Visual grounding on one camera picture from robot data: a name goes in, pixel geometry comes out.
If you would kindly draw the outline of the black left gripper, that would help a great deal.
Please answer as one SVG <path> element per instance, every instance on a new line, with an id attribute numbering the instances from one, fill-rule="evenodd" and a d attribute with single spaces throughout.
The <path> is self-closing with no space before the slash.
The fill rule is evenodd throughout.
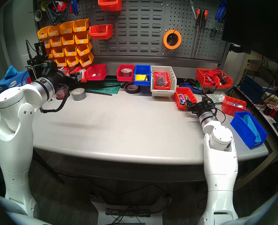
<path id="1" fill-rule="evenodd" d="M 77 77 L 69 77 L 62 71 L 57 70 L 57 63 L 53 60 L 49 60 L 49 67 L 43 68 L 42 77 L 51 82 L 54 94 L 63 90 L 66 86 L 72 86 L 81 82 L 83 78 L 83 72 L 77 72 Z"/>

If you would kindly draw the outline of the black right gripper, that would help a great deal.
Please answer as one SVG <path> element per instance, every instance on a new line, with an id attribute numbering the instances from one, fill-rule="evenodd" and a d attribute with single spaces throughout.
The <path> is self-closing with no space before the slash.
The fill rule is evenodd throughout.
<path id="1" fill-rule="evenodd" d="M 186 98 L 186 110 L 192 110 L 193 114 L 201 115 L 205 112 L 212 112 L 212 110 L 216 110 L 214 102 L 211 98 L 208 98 L 205 95 L 201 96 L 200 102 L 192 102 L 189 98 Z"/>

